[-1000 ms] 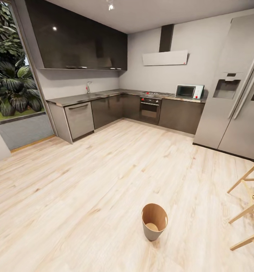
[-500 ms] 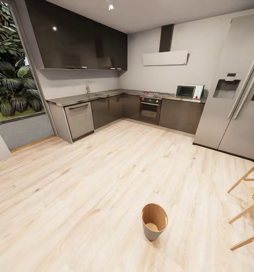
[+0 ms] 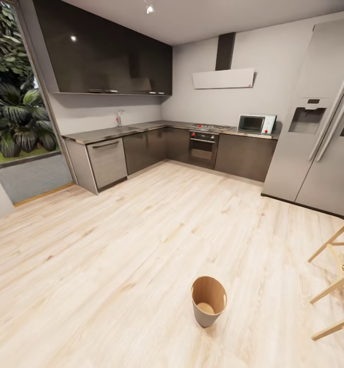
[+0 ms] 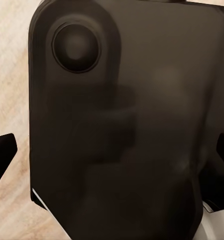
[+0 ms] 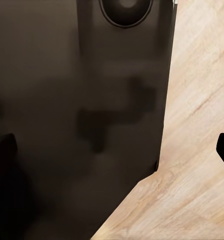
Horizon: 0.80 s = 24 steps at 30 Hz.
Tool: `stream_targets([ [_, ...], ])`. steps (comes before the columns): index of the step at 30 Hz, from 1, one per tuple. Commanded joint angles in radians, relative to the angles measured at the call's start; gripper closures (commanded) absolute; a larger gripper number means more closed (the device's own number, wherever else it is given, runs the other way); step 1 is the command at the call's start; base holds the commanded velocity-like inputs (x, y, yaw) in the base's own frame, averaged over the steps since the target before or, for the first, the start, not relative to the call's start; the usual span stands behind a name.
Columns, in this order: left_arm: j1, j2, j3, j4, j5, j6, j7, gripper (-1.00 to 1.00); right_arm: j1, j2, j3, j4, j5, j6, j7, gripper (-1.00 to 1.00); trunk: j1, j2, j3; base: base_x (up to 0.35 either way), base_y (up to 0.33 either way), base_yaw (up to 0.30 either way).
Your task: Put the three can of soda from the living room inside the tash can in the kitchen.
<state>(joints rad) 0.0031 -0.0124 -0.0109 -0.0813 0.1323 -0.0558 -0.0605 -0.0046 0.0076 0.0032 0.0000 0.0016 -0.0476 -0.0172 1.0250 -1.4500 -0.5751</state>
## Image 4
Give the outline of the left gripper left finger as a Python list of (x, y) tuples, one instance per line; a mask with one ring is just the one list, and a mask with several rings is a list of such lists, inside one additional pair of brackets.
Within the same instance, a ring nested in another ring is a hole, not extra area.
[(0, 179), (17, 153), (16, 139), (13, 133), (0, 136)]

